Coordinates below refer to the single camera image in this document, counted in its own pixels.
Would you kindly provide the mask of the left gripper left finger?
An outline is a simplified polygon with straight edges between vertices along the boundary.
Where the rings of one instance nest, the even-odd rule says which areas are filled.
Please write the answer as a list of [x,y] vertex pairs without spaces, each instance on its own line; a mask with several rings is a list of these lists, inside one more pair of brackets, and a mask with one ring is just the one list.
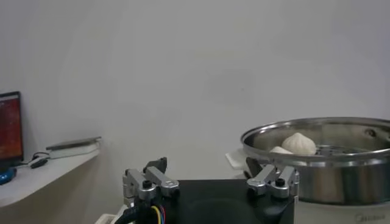
[[162,157],[149,161],[142,171],[126,169],[122,175],[124,199],[152,201],[158,197],[177,198],[180,184],[165,175],[167,166],[167,157]]

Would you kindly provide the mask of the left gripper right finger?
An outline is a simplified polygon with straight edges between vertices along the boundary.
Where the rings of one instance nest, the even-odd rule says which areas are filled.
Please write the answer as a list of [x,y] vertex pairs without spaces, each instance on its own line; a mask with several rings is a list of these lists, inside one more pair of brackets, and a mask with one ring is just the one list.
[[274,198],[297,198],[299,194],[299,173],[290,166],[279,169],[269,163],[260,163],[255,158],[246,158],[251,174],[247,179],[249,193],[255,197],[270,194]]

